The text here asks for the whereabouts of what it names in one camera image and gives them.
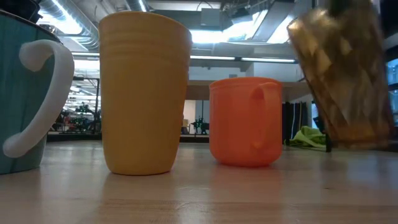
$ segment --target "orange mug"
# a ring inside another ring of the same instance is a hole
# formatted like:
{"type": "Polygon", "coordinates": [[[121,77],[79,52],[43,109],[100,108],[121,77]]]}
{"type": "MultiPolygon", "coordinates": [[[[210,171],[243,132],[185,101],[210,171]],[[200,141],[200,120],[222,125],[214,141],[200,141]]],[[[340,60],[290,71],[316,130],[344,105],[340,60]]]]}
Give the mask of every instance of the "orange mug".
{"type": "Polygon", "coordinates": [[[218,162],[262,167],[282,154],[282,84],[230,78],[210,85],[210,151],[218,162]]]}

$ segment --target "teal mug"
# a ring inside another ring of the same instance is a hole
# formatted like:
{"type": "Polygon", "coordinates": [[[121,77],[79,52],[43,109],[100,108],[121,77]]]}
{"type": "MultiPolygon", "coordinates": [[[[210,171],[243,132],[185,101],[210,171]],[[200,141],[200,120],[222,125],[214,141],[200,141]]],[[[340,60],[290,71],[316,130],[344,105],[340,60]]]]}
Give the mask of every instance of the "teal mug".
{"type": "Polygon", "coordinates": [[[0,11],[0,174],[37,168],[68,97],[71,52],[50,32],[0,11]]]}

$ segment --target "mug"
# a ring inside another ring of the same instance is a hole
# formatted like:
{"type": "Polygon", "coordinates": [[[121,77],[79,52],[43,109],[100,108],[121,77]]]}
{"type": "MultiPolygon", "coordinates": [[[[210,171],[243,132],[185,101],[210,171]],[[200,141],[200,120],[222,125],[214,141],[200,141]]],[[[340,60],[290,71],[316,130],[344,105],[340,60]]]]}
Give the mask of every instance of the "mug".
{"type": "Polygon", "coordinates": [[[0,174],[8,174],[40,165],[74,63],[53,34],[25,19],[0,11],[0,27],[0,174]]]}
{"type": "Polygon", "coordinates": [[[210,151],[222,164],[267,166],[282,154],[282,85],[230,78],[210,85],[210,151]]]}
{"type": "Polygon", "coordinates": [[[157,14],[119,12],[100,21],[99,37],[108,168],[125,175],[168,172],[180,139],[189,30],[157,14]]]}

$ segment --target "white mug handle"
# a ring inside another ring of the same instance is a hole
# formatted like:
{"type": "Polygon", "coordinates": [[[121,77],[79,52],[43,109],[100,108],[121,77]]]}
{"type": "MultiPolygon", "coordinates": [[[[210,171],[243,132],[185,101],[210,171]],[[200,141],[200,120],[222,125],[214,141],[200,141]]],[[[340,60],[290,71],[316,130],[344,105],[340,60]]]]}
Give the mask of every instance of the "white mug handle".
{"type": "Polygon", "coordinates": [[[75,71],[72,53],[57,42],[36,40],[23,44],[19,51],[22,64],[33,72],[39,71],[53,54],[55,65],[49,90],[25,130],[10,136],[4,142],[2,148],[4,155],[8,157],[23,156],[47,134],[65,105],[75,71]]]}

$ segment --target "orange mug handle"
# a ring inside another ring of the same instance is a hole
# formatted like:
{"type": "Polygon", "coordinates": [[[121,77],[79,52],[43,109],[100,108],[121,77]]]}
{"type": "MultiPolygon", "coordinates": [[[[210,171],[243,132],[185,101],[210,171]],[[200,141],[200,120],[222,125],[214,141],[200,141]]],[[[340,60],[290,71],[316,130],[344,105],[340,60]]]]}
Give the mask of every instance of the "orange mug handle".
{"type": "Polygon", "coordinates": [[[266,122],[262,125],[265,131],[263,132],[261,140],[252,141],[251,143],[251,146],[255,149],[262,149],[270,140],[275,141],[274,138],[277,138],[277,135],[282,134],[282,130],[280,130],[280,133],[275,132],[279,131],[278,128],[277,130],[275,130],[275,128],[282,125],[281,119],[278,119],[282,116],[280,85],[273,82],[260,84],[251,93],[251,98],[260,97],[264,100],[266,106],[266,113],[264,116],[270,117],[269,119],[266,119],[266,122]]]}

